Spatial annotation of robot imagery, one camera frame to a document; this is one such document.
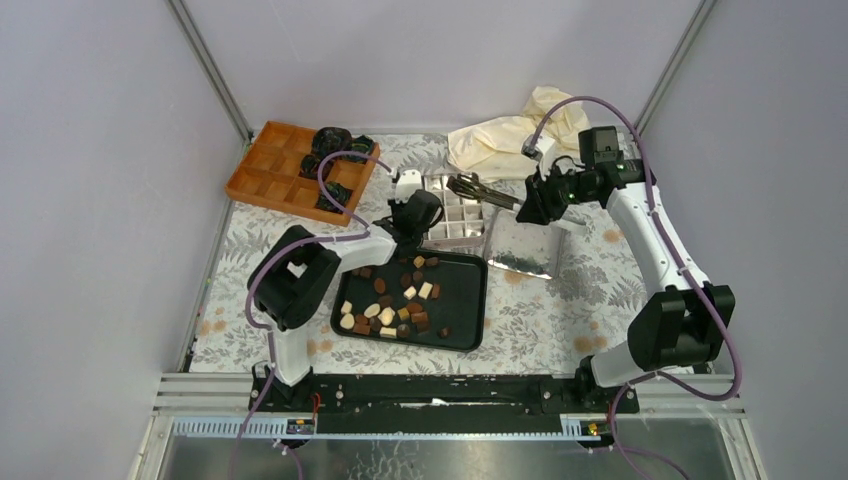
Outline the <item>pink grid box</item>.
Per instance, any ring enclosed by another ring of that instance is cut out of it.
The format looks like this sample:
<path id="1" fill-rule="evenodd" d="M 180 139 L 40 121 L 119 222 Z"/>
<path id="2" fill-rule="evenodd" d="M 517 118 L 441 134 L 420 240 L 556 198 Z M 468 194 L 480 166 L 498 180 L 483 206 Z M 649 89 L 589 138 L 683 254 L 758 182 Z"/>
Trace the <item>pink grid box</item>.
<path id="1" fill-rule="evenodd" d="M 422 246 L 436 250 L 482 247 L 487 224 L 482 205 L 450 191 L 448 179 L 448 175 L 423 177 L 423 186 L 442 201 L 445 214 L 424 236 Z"/>

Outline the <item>metal serving tongs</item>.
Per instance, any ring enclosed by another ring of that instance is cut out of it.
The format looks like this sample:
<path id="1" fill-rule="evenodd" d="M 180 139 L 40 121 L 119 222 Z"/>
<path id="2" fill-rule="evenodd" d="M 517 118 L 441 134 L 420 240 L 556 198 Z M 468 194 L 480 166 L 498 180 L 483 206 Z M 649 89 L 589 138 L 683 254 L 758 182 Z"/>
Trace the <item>metal serving tongs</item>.
<path id="1" fill-rule="evenodd" d="M 510 211 L 514 211 L 522 204 L 518 198 L 484 185 L 476 173 L 449 175 L 446 180 L 446 189 L 460 198 L 488 203 Z"/>

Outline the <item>black plastic tray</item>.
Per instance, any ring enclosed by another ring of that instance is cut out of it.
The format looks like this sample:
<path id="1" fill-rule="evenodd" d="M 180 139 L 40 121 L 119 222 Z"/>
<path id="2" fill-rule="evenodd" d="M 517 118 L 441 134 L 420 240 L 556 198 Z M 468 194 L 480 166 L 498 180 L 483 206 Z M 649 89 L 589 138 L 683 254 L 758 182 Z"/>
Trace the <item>black plastic tray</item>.
<path id="1" fill-rule="evenodd" d="M 378 277 L 387 285 L 383 295 L 374 290 Z M 330 326 L 342 336 L 471 352 L 483 339 L 487 280 L 482 258 L 433 250 L 357 268 L 341 276 Z M 418 297 L 424 282 L 433 285 L 426 300 Z M 374 303 L 381 312 L 366 318 Z"/>

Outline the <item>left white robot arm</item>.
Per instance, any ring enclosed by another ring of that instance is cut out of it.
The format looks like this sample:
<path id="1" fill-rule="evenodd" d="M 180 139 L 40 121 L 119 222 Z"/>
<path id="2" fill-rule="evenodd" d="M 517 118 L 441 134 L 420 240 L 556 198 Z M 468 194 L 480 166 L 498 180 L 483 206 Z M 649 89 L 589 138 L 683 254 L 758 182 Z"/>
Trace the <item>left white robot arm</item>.
<path id="1" fill-rule="evenodd" d="M 285 410 L 309 401 L 312 365 L 300 328 L 317 312 L 336 274 L 413 254 L 444 216 L 442 201 L 422 189 L 389 205 L 389 216 L 353 234 L 318 236 L 301 225 L 289 228 L 249 277 L 245 317 L 266 332 L 269 351 L 260 392 L 271 392 Z"/>

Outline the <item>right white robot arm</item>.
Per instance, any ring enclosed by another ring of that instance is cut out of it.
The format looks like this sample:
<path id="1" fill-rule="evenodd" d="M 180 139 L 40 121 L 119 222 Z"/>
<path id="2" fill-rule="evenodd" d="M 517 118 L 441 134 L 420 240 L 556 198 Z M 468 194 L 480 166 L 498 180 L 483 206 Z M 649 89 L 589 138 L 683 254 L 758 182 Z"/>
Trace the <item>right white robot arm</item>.
<path id="1" fill-rule="evenodd" d="M 613 387 L 670 367 L 716 359 L 735 308 L 727 285 L 713 283 L 697 266 L 670 223 L 650 168 L 627 155 L 612 126 L 578 135 L 578 170 L 559 166 L 552 139 L 530 135 L 521 152 L 536 161 L 525 181 L 520 223 L 550 225 L 572 205 L 597 203 L 624 233 L 639 267 L 647 301 L 627 328 L 626 339 L 582 362 L 573 386 L 575 402 L 597 412 Z"/>

